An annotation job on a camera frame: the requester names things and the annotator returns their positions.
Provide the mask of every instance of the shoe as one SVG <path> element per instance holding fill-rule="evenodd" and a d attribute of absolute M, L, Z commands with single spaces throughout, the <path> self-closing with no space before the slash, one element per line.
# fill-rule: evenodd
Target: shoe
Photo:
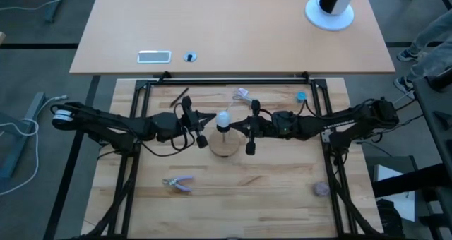
<path fill-rule="evenodd" d="M 410 52 L 409 49 L 405 49 L 401 53 L 397 54 L 397 59 L 399 61 L 417 60 L 418 57 L 419 57 L 419 54 L 413 54 Z"/>
<path fill-rule="evenodd" d="M 412 83 L 407 81 L 406 77 L 400 77 L 394 80 L 394 85 L 403 94 L 407 95 L 410 99 L 415 99 L 414 87 Z"/>

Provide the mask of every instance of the purple ball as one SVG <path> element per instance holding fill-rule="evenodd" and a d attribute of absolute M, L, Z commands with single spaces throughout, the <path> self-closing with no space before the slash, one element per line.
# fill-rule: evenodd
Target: purple ball
<path fill-rule="evenodd" d="M 323 181 L 317 182 L 314 184 L 314 193 L 318 197 L 326 197 L 330 194 L 330 186 Z"/>

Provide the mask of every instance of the wooden disc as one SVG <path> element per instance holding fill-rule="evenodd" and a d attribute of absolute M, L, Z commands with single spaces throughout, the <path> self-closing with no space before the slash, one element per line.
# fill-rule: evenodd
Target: wooden disc
<path fill-rule="evenodd" d="M 220 157 L 229 157 L 238 151 L 240 146 L 239 134 L 235 130 L 226 133 L 214 131 L 209 138 L 209 148 Z"/>

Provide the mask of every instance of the person's leg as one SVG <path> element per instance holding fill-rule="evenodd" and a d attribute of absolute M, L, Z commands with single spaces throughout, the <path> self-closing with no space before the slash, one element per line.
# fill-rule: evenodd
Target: person's leg
<path fill-rule="evenodd" d="M 408 97 L 414 99 L 412 93 L 412 81 L 423 78 L 427 75 L 437 75 L 452 65 L 452 38 L 433 49 L 422 60 L 411 67 L 410 73 L 405 77 L 400 77 L 394 81 L 394 85 L 405 93 Z"/>
<path fill-rule="evenodd" d="M 429 42 L 432 42 L 439 35 L 449 31 L 452 31 L 452 10 L 439 16 L 435 21 L 430 23 L 417 35 L 409 48 L 397 55 L 397 59 L 400 61 L 417 60 L 421 50 L 424 49 Z"/>

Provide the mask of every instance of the white ball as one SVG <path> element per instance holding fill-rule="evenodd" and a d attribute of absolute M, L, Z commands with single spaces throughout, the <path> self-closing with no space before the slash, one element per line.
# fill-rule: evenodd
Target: white ball
<path fill-rule="evenodd" d="M 218 113 L 217 118 L 215 120 L 219 127 L 228 127 L 231 123 L 231 115 L 227 111 L 221 111 Z"/>

